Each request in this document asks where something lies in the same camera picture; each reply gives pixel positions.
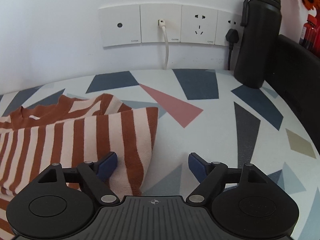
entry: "black water bottle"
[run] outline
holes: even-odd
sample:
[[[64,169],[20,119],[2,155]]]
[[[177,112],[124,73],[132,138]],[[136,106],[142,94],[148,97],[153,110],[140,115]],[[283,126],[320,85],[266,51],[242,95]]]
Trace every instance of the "black water bottle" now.
[[[248,87],[262,87],[268,56],[279,35],[280,10],[281,0],[244,0],[244,33],[234,77]]]

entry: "orange and white striped fabric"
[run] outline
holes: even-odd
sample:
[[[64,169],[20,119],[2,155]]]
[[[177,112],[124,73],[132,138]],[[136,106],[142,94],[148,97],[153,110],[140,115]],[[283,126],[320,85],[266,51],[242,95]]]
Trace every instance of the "orange and white striped fabric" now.
[[[110,189],[120,199],[140,195],[157,121],[156,107],[131,109],[108,94],[89,100],[61,96],[57,105],[21,107],[2,117],[0,129],[11,131],[0,134],[0,238],[13,237],[7,204],[50,163],[75,167],[114,151],[118,167],[109,178]]]

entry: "metal screw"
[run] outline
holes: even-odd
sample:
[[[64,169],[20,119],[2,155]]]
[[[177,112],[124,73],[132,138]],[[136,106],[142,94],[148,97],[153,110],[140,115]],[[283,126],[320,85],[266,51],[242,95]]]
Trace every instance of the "metal screw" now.
[[[192,195],[189,197],[189,200],[194,203],[200,203],[204,201],[204,197],[201,195]]]
[[[113,196],[113,195],[104,195],[101,197],[101,201],[104,203],[112,203],[116,200],[117,200],[116,196]]]

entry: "brand label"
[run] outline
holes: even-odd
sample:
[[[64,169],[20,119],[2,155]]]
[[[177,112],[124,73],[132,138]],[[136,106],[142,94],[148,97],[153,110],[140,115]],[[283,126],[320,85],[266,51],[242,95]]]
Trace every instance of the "brand label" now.
[[[300,39],[304,40],[304,37],[306,36],[306,32],[307,32],[307,27],[303,27]]]

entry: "switch plate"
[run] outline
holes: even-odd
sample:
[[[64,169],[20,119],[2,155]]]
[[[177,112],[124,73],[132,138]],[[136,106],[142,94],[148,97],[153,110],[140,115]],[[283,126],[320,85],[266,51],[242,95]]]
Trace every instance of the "switch plate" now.
[[[216,45],[229,46],[226,40],[226,34],[229,29],[236,29],[239,33],[239,42],[235,46],[239,47],[242,41],[244,28],[240,26],[241,15],[229,13],[225,11],[218,11],[217,32],[216,32]]]
[[[140,5],[99,9],[103,47],[141,43]]]
[[[164,42],[158,20],[164,19],[169,42],[180,42],[180,4],[145,3],[140,5],[141,42]]]
[[[181,42],[214,44],[218,10],[182,5]]]

